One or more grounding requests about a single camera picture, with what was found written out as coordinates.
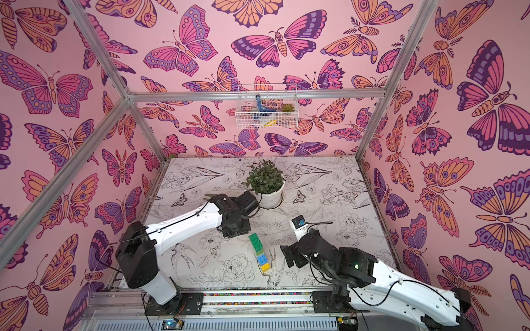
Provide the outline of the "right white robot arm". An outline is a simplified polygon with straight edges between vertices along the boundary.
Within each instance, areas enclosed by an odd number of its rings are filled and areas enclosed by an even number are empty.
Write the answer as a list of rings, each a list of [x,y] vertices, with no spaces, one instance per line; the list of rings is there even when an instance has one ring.
[[[297,241],[281,247],[288,267],[309,266],[319,284],[332,287],[325,306],[372,311],[422,330],[473,330],[466,290],[443,290],[418,281],[358,248],[336,248],[314,223],[299,215],[290,221]]]

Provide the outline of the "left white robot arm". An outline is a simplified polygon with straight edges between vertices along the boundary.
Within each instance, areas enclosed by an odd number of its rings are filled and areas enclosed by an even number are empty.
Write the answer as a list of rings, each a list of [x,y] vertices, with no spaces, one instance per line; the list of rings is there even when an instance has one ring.
[[[250,218],[258,208],[258,200],[247,190],[238,197],[214,195],[199,208],[167,221],[147,226],[132,223],[115,254],[126,285],[142,289],[160,306],[177,303],[180,290],[159,267],[158,257],[205,230],[217,229],[229,239],[248,234]]]

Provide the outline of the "blue lego brick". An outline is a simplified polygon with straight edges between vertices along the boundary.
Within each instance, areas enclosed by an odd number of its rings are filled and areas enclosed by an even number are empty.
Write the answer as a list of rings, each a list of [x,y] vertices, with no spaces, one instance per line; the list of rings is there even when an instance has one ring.
[[[269,263],[269,260],[267,259],[266,255],[264,253],[257,256],[257,261],[260,266],[265,266]]]

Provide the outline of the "yellow lego brick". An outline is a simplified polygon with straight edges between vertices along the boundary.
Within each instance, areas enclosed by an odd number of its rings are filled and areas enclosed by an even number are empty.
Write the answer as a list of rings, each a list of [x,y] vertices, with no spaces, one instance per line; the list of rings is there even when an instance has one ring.
[[[268,272],[269,270],[271,269],[271,266],[269,263],[265,263],[263,265],[260,266],[260,270],[262,273],[266,273]]]

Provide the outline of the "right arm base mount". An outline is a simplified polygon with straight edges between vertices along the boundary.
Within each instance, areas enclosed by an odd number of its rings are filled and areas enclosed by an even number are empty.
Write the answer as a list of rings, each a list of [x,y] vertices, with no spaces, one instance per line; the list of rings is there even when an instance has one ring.
[[[368,313],[369,310],[358,310],[351,305],[350,290],[344,286],[329,286],[314,290],[309,301],[315,313]]]

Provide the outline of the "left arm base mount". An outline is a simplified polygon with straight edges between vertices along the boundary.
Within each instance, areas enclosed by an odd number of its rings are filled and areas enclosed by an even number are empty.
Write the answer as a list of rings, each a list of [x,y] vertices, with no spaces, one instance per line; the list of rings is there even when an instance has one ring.
[[[181,292],[164,305],[158,304],[150,297],[146,304],[146,312],[148,316],[200,315],[203,301],[203,292]]]

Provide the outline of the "dark green lego brick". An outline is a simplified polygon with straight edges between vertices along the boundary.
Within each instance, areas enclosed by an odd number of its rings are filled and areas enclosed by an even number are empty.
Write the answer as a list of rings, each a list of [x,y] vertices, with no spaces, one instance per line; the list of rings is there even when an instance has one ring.
[[[264,253],[264,247],[258,235],[254,233],[254,234],[249,235],[248,238],[255,251],[255,254],[257,256],[262,255]]]

